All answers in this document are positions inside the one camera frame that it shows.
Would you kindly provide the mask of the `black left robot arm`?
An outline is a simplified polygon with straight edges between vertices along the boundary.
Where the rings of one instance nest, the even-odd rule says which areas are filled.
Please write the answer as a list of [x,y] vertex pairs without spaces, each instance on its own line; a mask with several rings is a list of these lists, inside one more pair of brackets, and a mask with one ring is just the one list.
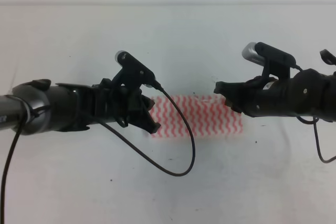
[[117,86],[106,78],[92,86],[33,80],[1,96],[1,129],[17,130],[23,123],[22,134],[33,135],[86,131],[93,124],[116,122],[153,134],[160,127],[149,113],[153,106],[140,89]]

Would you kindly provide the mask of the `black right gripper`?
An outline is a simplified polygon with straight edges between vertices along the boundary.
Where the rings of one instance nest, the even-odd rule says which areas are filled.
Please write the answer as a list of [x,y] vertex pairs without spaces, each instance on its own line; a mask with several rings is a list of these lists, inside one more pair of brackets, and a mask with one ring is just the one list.
[[294,87],[293,78],[261,81],[261,77],[256,77],[246,82],[216,82],[214,93],[224,94],[227,107],[250,117],[296,117]]

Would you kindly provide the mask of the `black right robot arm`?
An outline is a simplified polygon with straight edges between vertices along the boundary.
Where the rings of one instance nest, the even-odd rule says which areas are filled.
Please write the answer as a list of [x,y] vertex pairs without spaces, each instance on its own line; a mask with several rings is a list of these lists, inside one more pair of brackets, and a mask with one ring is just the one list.
[[217,82],[214,93],[226,98],[227,106],[250,117],[314,116],[335,121],[335,75],[313,69],[293,78],[277,80],[257,76],[246,82]]

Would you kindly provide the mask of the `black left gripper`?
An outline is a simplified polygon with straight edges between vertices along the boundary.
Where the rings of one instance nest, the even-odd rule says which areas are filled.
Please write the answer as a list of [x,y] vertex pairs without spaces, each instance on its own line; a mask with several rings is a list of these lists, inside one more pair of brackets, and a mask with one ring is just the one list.
[[154,101],[142,94],[140,89],[129,90],[126,86],[113,87],[111,80],[104,78],[91,87],[93,105],[89,112],[95,122],[116,122],[121,127],[136,126],[150,134],[161,127],[150,115]]

